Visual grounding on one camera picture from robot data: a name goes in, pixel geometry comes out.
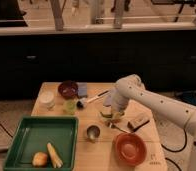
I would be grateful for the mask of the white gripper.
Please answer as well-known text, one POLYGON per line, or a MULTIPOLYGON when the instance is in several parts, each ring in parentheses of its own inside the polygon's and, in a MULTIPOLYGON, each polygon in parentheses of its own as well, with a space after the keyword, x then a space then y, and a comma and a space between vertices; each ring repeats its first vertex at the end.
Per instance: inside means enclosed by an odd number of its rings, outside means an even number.
POLYGON ((112 93, 111 114, 113 120, 120 119, 128 107, 129 99, 121 95, 117 90, 112 93))

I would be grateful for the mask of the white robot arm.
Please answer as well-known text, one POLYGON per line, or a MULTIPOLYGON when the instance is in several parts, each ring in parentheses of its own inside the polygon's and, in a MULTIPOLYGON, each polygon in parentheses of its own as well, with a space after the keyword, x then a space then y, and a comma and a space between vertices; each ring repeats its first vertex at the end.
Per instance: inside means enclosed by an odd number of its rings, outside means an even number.
POLYGON ((136 74, 117 80, 114 90, 111 102, 113 112, 125 111, 129 100, 133 99, 191 134, 193 145, 187 171, 196 171, 196 106, 148 91, 136 74))

